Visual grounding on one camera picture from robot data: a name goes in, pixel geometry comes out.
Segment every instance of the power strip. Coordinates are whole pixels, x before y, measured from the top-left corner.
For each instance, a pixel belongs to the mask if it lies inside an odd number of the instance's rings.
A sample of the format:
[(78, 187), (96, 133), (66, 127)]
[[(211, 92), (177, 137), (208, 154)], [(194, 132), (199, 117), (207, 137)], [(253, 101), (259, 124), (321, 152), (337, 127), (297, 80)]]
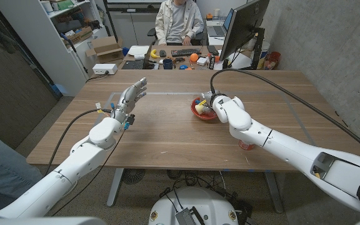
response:
[(92, 68), (95, 75), (105, 74), (108, 71), (108, 74), (113, 75), (118, 70), (116, 64), (95, 64)]

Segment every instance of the shelf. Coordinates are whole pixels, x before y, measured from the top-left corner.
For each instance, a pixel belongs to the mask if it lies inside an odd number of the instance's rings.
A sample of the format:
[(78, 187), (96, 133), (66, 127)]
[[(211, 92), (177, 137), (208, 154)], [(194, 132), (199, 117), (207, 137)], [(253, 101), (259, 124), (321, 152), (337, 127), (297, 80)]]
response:
[(76, 3), (76, 4), (75, 4), (72, 8), (70, 8), (70, 9), (64, 9), (64, 10), (60, 10), (60, 11), (53, 11), (53, 12), (51, 12), (51, 13), (48, 14), (48, 17), (51, 19), (51, 18), (53, 18), (53, 17), (55, 17), (55, 16), (57, 16), (57, 15), (66, 13), (66, 12), (68, 12), (68, 11), (76, 8), (76, 6), (81, 6), (82, 4), (84, 4), (84, 3), (89, 3), (89, 2), (90, 2), (89, 0), (85, 0), (85, 1), (82, 1), (82, 2)]

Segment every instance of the table leg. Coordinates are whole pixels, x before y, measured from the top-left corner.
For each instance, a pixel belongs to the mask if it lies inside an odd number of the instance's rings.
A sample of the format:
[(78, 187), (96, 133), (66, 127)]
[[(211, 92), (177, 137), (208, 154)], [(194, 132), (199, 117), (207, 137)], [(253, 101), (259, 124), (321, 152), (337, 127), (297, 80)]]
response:
[(119, 188), (120, 188), (120, 181), (123, 175), (123, 168), (116, 168), (115, 175), (113, 176), (111, 191), (109, 192), (109, 196), (107, 197), (106, 204), (109, 207), (112, 207), (115, 204), (116, 197), (118, 196)]
[(269, 187), (270, 196), (272, 198), (274, 204), (274, 210), (277, 213), (283, 213), (283, 204), (281, 202), (280, 193), (278, 189), (278, 185), (276, 183), (276, 178), (274, 177), (273, 172), (265, 172), (265, 178), (267, 182), (267, 186)]

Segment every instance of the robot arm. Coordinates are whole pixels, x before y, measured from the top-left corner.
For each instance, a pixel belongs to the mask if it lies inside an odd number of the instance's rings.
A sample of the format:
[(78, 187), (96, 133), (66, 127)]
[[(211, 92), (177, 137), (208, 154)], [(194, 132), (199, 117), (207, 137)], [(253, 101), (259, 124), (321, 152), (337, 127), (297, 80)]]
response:
[(360, 212), (360, 156), (305, 144), (260, 124), (238, 97), (215, 96), (212, 108), (233, 137), (254, 143), (301, 171), (325, 193)]
[(116, 145), (114, 133), (119, 133), (135, 103), (145, 96), (146, 78), (127, 88), (110, 117), (94, 126), (87, 137), (77, 142), (70, 156), (56, 169), (35, 184), (12, 204), (0, 210), (1, 218), (31, 218), (44, 216), (87, 173), (96, 169)]

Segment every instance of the wooden table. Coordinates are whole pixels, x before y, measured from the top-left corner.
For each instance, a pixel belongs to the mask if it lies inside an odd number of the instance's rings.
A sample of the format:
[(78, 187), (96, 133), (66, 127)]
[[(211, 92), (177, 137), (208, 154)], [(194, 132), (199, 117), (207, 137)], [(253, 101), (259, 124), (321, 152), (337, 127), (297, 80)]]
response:
[[(255, 72), (342, 123), (301, 72)], [(137, 102), (132, 112), (136, 115), (134, 125), (126, 131), (106, 164), (118, 168), (108, 197), (109, 206), (114, 204), (123, 168), (265, 171), (272, 197), (279, 199), (272, 172), (295, 171), (292, 166), (260, 147), (251, 151), (241, 149), (238, 140), (229, 133), (229, 124), (222, 124), (218, 119), (202, 121), (191, 112), (193, 99), (210, 90), (209, 80), (213, 73), (211, 70), (119, 70), (113, 76), (89, 81), (27, 161), (47, 164), (61, 134), (74, 117), (94, 109), (98, 102), (109, 108), (110, 103), (117, 103), (122, 91), (146, 77), (147, 96)], [(214, 87), (230, 97), (239, 97), (252, 118), (270, 128), (308, 144), (360, 156), (360, 145), (355, 140), (261, 80), (233, 71), (224, 72), (215, 78)], [(63, 139), (53, 164), (62, 163), (69, 156), (73, 144), (87, 136), (102, 117), (102, 114), (88, 114), (77, 120)], [(279, 201), (274, 200), (274, 204), (282, 207)]]

